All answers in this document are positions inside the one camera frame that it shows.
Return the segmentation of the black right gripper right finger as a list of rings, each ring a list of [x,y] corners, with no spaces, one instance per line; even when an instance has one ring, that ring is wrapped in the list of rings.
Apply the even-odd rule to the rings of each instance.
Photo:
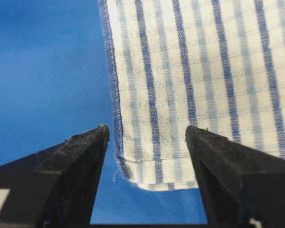
[[[285,228],[285,160],[207,130],[185,132],[210,228]]]

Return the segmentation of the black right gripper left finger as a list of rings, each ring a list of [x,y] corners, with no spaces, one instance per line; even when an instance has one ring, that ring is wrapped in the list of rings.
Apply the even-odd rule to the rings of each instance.
[[[0,228],[90,223],[110,140],[107,125],[0,166]]]

